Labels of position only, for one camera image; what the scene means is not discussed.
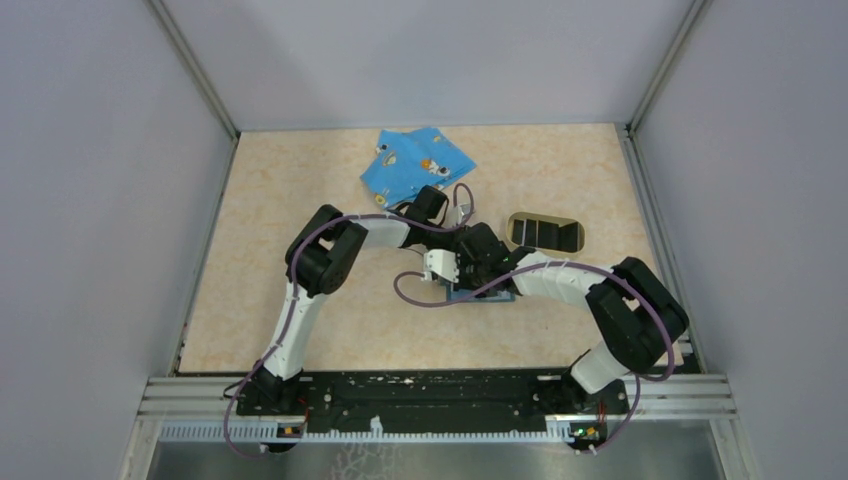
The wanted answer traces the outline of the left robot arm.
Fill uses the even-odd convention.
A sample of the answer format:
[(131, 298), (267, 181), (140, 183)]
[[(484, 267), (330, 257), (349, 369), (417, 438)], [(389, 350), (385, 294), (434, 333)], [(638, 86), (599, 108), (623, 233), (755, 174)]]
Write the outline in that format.
[(249, 381), (264, 405), (277, 414), (292, 411), (300, 399), (297, 377), (318, 313), (329, 295), (347, 280), (364, 249), (401, 249), (411, 245), (445, 249), (475, 213), (474, 200), (458, 200), (443, 223), (430, 221), (448, 203), (446, 195), (425, 187), (399, 211), (343, 214), (321, 206), (286, 253), (284, 304), (272, 340)]

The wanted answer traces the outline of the beige oval card tray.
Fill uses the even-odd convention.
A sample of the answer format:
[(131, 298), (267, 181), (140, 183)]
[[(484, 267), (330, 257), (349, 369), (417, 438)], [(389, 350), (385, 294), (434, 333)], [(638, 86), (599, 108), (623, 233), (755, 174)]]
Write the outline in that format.
[(530, 247), (555, 258), (572, 258), (585, 246), (586, 232), (577, 220), (531, 212), (515, 212), (505, 224), (511, 248)]

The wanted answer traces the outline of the blue card holder wallet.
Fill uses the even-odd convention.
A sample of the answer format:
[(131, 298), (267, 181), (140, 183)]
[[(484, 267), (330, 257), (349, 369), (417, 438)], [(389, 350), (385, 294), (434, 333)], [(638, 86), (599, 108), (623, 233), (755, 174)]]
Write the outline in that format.
[(456, 303), (511, 303), (516, 300), (516, 295), (508, 290), (489, 288), (482, 293), (472, 295), (479, 288), (473, 282), (449, 283), (445, 282), (446, 300)]

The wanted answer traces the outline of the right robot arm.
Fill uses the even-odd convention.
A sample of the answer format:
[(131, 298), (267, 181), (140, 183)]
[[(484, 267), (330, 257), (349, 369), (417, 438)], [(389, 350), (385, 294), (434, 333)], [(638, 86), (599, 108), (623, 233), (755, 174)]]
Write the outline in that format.
[(462, 228), (451, 249), (464, 290), (549, 298), (591, 314), (601, 341), (572, 364), (563, 385), (576, 412), (590, 411), (622, 376), (648, 374), (689, 326), (680, 303), (636, 257), (597, 267), (535, 246), (510, 248), (483, 223)]

